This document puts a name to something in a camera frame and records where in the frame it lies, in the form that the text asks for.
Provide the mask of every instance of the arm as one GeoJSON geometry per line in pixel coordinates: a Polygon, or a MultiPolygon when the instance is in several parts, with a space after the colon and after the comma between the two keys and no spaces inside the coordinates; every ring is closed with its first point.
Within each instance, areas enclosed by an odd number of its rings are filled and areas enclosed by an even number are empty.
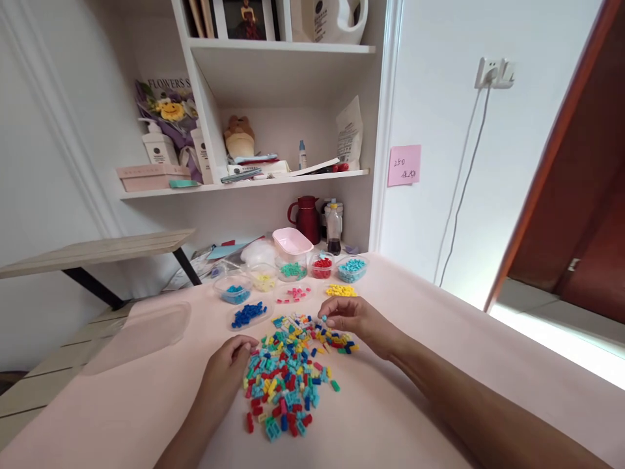
{"type": "Polygon", "coordinates": [[[401,369],[487,469],[609,466],[564,433],[510,402],[393,326],[362,298],[334,297],[319,317],[358,335],[401,369]]]}
{"type": "Polygon", "coordinates": [[[191,410],[154,469],[195,469],[213,434],[232,406],[249,354],[258,341],[246,335],[228,339],[208,360],[191,410]]]}

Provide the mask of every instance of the pink bowl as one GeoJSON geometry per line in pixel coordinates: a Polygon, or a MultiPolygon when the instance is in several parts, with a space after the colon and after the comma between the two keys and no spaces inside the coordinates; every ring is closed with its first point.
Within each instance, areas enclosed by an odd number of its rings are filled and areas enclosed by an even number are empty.
{"type": "Polygon", "coordinates": [[[280,228],[274,231],[273,241],[276,248],[287,256],[302,255],[313,250],[313,243],[295,228],[280,228]]]}

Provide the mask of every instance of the shelf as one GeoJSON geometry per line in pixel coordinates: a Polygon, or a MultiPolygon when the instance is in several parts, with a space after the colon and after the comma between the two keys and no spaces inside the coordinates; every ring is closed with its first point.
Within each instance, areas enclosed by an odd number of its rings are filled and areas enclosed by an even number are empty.
{"type": "Polygon", "coordinates": [[[217,104],[322,107],[374,65],[376,48],[310,42],[189,39],[217,104]]]}
{"type": "Polygon", "coordinates": [[[231,182],[230,184],[207,184],[205,186],[196,186],[194,188],[183,189],[158,189],[153,191],[141,191],[141,192],[124,192],[120,199],[143,199],[145,197],[159,197],[161,195],[174,195],[182,193],[196,193],[196,192],[211,192],[217,190],[227,190],[236,188],[248,188],[258,186],[273,186],[274,184],[289,184],[293,182],[304,182],[312,180],[325,180],[325,179],[337,179],[344,177],[365,176],[369,174],[368,169],[360,169],[358,171],[345,171],[343,173],[328,173],[321,175],[304,175],[294,176],[277,179],[262,179],[258,181],[245,180],[240,182],[231,182]]]}

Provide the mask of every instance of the hand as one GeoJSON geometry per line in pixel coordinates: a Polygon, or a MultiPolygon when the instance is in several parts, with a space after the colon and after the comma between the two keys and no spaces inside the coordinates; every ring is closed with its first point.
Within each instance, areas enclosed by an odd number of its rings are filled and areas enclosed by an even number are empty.
{"type": "Polygon", "coordinates": [[[243,383],[243,374],[249,355],[258,341],[247,335],[235,335],[226,340],[208,360],[202,384],[196,399],[210,400],[211,414],[215,427],[218,427],[232,406],[234,396],[243,383]]]}
{"type": "Polygon", "coordinates": [[[331,328],[356,334],[377,356],[388,360],[405,335],[363,298],[333,296],[321,305],[317,317],[327,316],[331,328]]]}

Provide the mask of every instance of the wall molding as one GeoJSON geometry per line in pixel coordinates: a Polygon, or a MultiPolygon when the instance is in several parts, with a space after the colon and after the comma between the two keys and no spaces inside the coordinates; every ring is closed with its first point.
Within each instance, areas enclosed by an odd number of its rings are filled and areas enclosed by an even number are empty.
{"type": "Polygon", "coordinates": [[[89,158],[59,73],[27,2],[0,0],[0,25],[21,64],[67,170],[102,238],[125,236],[89,158]]]}
{"type": "Polygon", "coordinates": [[[395,95],[395,73],[399,55],[403,12],[404,0],[388,0],[384,29],[384,47],[382,50],[378,144],[376,145],[376,165],[373,180],[369,251],[379,251],[382,242],[384,196],[386,182],[389,177],[388,161],[391,154],[391,121],[393,118],[393,96],[395,95]]]}

